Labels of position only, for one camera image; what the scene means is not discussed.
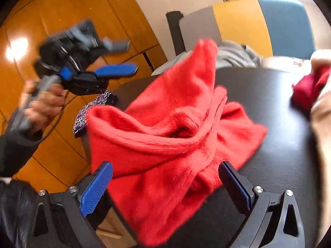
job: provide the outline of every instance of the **cable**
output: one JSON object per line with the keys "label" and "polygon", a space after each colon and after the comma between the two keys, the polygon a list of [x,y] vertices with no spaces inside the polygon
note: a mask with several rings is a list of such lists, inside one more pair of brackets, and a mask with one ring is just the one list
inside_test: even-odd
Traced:
{"label": "cable", "polygon": [[[65,95],[65,97],[64,97],[64,99],[65,99],[65,101],[66,101],[66,99],[67,99],[67,97],[68,97],[68,94],[69,94],[69,91],[67,91],[67,93],[66,93],[66,95]],[[62,115],[63,115],[63,112],[64,112],[64,108],[73,100],[73,99],[75,99],[76,98],[76,96],[75,97],[73,97],[67,104],[65,104],[62,108],[61,108],[61,112],[60,112],[60,115],[59,115],[59,118],[57,119],[57,121],[55,122],[55,124],[54,124],[54,126],[50,129],[50,131],[42,138],[42,139],[40,139],[38,142],[39,143],[42,143],[44,140],[46,140],[47,139],[47,137],[53,132],[53,130],[55,129],[55,127],[57,126],[57,124],[60,122],[60,119],[61,119],[61,117],[62,117]]]}

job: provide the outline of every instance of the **metal screw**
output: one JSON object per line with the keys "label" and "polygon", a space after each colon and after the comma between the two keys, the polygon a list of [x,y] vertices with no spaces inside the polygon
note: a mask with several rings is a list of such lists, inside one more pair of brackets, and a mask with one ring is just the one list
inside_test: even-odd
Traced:
{"label": "metal screw", "polygon": [[45,189],[42,189],[42,190],[40,190],[39,192],[38,192],[38,195],[39,196],[43,196],[43,195],[45,195],[46,194],[46,190]]}
{"label": "metal screw", "polygon": [[257,192],[257,193],[262,193],[263,192],[263,188],[259,185],[257,185],[256,187],[254,187],[254,190]]}
{"label": "metal screw", "polygon": [[290,196],[290,197],[293,196],[293,192],[292,192],[292,190],[289,190],[289,189],[286,190],[286,194],[287,194],[288,196]]}
{"label": "metal screw", "polygon": [[78,190],[78,187],[75,186],[75,185],[69,187],[69,192],[70,192],[70,193],[75,193],[77,190]]}

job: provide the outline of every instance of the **chair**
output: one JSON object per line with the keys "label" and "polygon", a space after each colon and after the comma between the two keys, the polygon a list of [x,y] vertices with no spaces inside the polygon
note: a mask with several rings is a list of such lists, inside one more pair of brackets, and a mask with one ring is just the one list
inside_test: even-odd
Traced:
{"label": "chair", "polygon": [[167,19],[176,55],[193,49],[202,38],[211,38],[217,45],[225,40],[247,44],[264,57],[310,59],[315,51],[306,10],[296,0],[227,1],[185,17],[173,11]]}

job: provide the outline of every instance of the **black jacket sleeve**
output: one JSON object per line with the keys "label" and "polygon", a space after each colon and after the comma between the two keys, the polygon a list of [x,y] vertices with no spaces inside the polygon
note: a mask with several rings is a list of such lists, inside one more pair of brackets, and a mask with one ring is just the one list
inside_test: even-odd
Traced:
{"label": "black jacket sleeve", "polygon": [[37,150],[42,131],[27,137],[11,131],[17,110],[12,114],[5,133],[0,137],[0,177],[12,177]]}
{"label": "black jacket sleeve", "polygon": [[26,248],[36,197],[26,182],[12,180],[7,185],[0,181],[0,247]]}

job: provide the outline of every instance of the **wooden wall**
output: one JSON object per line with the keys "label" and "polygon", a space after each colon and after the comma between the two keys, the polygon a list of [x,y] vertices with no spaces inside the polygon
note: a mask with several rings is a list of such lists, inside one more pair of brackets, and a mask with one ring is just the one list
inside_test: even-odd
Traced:
{"label": "wooden wall", "polygon": [[[18,105],[24,81],[37,79],[32,64],[38,57],[38,45],[47,35],[86,18],[93,20],[100,37],[131,40],[127,53],[100,57],[89,70],[107,63],[135,62],[139,65],[135,76],[111,80],[108,89],[147,77],[153,68],[167,61],[135,0],[19,0],[0,28],[1,131]],[[13,62],[6,52],[19,38],[26,38],[29,44],[26,54]],[[36,190],[45,188],[49,192],[59,192],[87,174],[86,155],[80,140],[72,134],[72,126],[80,108],[95,97],[69,94],[61,121],[14,177],[29,181]]]}

